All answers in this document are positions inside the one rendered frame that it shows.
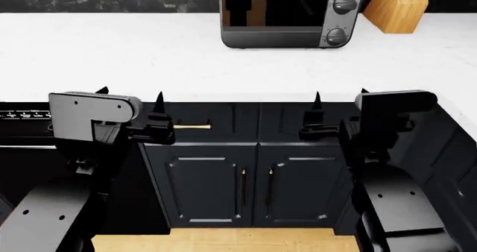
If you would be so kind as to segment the dark navy cabinet door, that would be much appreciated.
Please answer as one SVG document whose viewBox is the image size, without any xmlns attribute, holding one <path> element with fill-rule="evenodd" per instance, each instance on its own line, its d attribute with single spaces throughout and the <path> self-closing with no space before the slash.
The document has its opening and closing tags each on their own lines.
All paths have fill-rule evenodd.
<svg viewBox="0 0 477 252">
<path fill-rule="evenodd" d="M 270 167 L 274 181 L 267 209 Z M 334 227 L 349 190 L 350 176 L 340 146 L 259 144 L 253 225 Z"/>
<path fill-rule="evenodd" d="M 171 227 L 250 227 L 256 144 L 146 145 L 145 153 Z M 247 169 L 246 204 L 240 173 Z"/>
</svg>

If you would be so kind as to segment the grey round oven knob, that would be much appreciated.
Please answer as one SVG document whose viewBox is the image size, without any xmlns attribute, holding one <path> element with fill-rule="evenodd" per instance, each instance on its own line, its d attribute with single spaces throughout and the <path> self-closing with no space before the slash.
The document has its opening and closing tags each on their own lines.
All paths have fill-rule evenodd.
<svg viewBox="0 0 477 252">
<path fill-rule="evenodd" d="M 358 6 L 356 0 L 334 0 L 332 3 L 333 10 L 340 15 L 347 14 L 355 10 Z"/>
<path fill-rule="evenodd" d="M 331 46 L 343 45 L 347 43 L 348 36 L 342 28 L 333 28 L 326 35 L 326 43 Z"/>
</svg>

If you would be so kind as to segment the silver toaster oven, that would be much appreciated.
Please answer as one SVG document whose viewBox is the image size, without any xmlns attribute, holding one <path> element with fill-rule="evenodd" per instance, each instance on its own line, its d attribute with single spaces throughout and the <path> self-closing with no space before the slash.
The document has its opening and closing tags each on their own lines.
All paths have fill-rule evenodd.
<svg viewBox="0 0 477 252">
<path fill-rule="evenodd" d="M 326 35 L 333 28 L 342 28 L 346 32 L 346 35 L 348 36 L 347 42 L 350 41 L 350 37 L 353 34 L 353 30 L 356 24 L 358 12 L 359 12 L 359 8 L 360 8 L 360 4 L 362 0 L 356 0 L 358 3 L 357 8 L 344 15 L 337 14 L 333 10 L 333 7 L 332 7 L 333 1 L 334 0 L 329 0 L 327 3 L 323 30 L 321 32 L 320 45 L 318 46 L 318 48 L 340 48 L 347 44 L 345 43 L 343 45 L 331 46 L 328 43 L 326 43 L 325 41 Z"/>
</svg>

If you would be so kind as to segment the dark glass toaster oven door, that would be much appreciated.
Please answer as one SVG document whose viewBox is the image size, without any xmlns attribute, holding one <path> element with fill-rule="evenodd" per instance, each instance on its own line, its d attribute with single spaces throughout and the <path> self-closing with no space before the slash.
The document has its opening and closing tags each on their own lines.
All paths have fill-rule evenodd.
<svg viewBox="0 0 477 252">
<path fill-rule="evenodd" d="M 329 0 L 220 0 L 229 48 L 318 48 Z"/>
</svg>

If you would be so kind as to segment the dark navy drawer front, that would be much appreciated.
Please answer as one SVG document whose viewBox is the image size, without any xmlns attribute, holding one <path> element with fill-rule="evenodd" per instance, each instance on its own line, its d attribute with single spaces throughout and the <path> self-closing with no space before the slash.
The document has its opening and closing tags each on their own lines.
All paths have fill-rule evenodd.
<svg viewBox="0 0 477 252">
<path fill-rule="evenodd" d="M 255 142 L 259 104 L 168 102 L 165 111 L 174 125 L 211 125 L 210 130 L 175 130 L 177 142 Z"/>
<path fill-rule="evenodd" d="M 260 142 L 301 142 L 299 129 L 303 116 L 311 110 L 312 102 L 264 103 L 260 110 Z M 323 121 L 338 124 L 342 119 L 359 114 L 358 108 L 350 102 L 323 102 Z"/>
</svg>

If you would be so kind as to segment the wooden knife block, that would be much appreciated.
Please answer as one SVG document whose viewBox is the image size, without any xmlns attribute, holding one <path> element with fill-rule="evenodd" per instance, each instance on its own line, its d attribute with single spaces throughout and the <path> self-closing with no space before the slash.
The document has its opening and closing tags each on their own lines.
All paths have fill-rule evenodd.
<svg viewBox="0 0 477 252">
<path fill-rule="evenodd" d="M 385 34 L 412 34 L 429 0 L 371 0 L 363 15 Z"/>
</svg>

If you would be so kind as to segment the black dishwasher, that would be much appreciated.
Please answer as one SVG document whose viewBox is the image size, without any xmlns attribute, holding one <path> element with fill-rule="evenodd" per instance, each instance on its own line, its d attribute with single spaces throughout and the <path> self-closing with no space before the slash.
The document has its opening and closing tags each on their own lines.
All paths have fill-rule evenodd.
<svg viewBox="0 0 477 252">
<path fill-rule="evenodd" d="M 0 174 L 53 175 L 62 158 L 54 147 L 49 105 L 0 101 Z"/>
</svg>

